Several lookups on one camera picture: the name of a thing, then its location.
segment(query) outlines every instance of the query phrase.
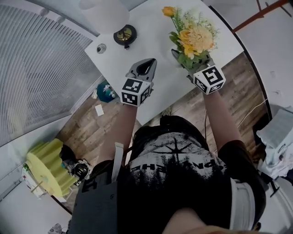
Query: flower bouquet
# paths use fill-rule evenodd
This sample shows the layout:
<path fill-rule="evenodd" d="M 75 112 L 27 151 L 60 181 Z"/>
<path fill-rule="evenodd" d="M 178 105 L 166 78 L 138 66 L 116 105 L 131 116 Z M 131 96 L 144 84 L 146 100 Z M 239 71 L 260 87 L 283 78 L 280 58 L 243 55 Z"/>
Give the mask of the flower bouquet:
<path fill-rule="evenodd" d="M 211 49 L 217 48 L 215 42 L 218 29 L 199 13 L 193 16 L 192 10 L 182 15 L 179 7 L 166 6 L 163 14 L 173 21 L 177 32 L 170 32 L 170 40 L 177 46 L 177 61 L 187 69 L 198 68 L 208 57 Z"/>

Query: floor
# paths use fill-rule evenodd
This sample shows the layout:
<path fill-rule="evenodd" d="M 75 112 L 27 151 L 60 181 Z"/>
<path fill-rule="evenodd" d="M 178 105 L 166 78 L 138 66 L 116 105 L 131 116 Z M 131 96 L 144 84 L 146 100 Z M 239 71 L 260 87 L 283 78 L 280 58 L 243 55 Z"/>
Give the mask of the floor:
<path fill-rule="evenodd" d="M 228 63 L 222 70 L 227 81 L 219 92 L 225 100 L 236 124 L 239 125 L 243 118 L 255 106 L 264 101 L 264 96 L 257 77 L 244 53 Z M 98 104 L 102 104 L 105 113 L 99 117 L 95 110 L 95 106 Z M 94 166 L 104 136 L 114 123 L 120 107 L 121 104 L 119 100 L 103 103 L 89 97 L 59 132 L 57 138 L 68 145 L 78 159 L 86 159 Z M 255 155 L 256 145 L 252 126 L 255 125 L 266 112 L 266 105 L 260 105 L 248 115 L 239 126 L 243 142 L 251 153 L 251 157 L 254 161 L 257 161 L 257 156 Z M 194 90 L 172 105 L 172 115 L 184 117 L 194 124 L 204 135 L 205 106 L 202 93 L 198 88 L 194 88 Z M 148 125 L 158 125 L 159 118 L 160 115 L 156 116 Z M 139 127 L 140 124 L 136 121 L 134 132 Z M 206 122 L 206 133 L 207 143 L 211 152 L 217 153 L 208 119 Z M 71 202 L 74 202 L 74 195 L 71 197 L 71 200 Z"/>

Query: white table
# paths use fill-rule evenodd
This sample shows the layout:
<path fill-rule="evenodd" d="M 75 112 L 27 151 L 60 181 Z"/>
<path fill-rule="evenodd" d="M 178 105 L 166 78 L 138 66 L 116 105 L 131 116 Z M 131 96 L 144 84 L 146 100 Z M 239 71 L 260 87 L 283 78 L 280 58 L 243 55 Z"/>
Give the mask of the white table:
<path fill-rule="evenodd" d="M 164 6 L 180 6 L 183 12 L 196 8 L 220 29 L 218 49 L 211 52 L 211 57 L 220 67 L 243 52 L 225 24 L 200 0 L 148 0 L 130 11 L 129 24 L 136 28 L 138 36 L 129 50 L 118 45 L 111 34 L 98 36 L 85 51 L 118 94 L 124 84 L 121 77 L 125 77 L 135 62 L 147 58 L 157 60 L 154 91 L 138 108 L 136 118 L 141 125 L 194 89 L 186 78 L 187 71 L 172 57 L 171 49 L 175 46 L 169 39 L 169 33 L 175 31 L 175 27 L 171 19 L 163 15 Z M 101 43 L 106 44 L 107 49 L 98 54 L 97 46 Z"/>

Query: white cable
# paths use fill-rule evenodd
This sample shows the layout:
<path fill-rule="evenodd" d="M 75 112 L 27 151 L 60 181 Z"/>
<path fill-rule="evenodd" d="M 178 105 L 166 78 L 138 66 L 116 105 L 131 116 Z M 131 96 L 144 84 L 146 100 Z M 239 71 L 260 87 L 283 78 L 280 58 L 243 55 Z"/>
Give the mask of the white cable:
<path fill-rule="evenodd" d="M 253 108 L 251 112 L 253 112 L 253 111 L 254 111 L 257 107 L 259 107 L 261 104 L 257 105 L 255 108 Z M 246 119 L 246 117 L 247 117 L 248 115 L 251 114 L 251 112 L 249 112 L 249 113 L 244 117 L 244 119 L 240 122 L 240 124 L 243 123 L 243 121 Z"/>

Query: round black device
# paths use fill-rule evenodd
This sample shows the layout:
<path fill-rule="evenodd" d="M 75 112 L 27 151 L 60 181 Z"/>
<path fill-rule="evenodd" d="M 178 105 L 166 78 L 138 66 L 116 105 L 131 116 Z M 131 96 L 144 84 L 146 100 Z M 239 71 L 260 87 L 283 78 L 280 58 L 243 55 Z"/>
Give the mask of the round black device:
<path fill-rule="evenodd" d="M 124 46 L 125 49 L 129 48 L 129 45 L 135 41 L 136 37 L 136 29 L 129 24 L 125 25 L 124 28 L 114 33 L 114 40 L 119 45 Z"/>

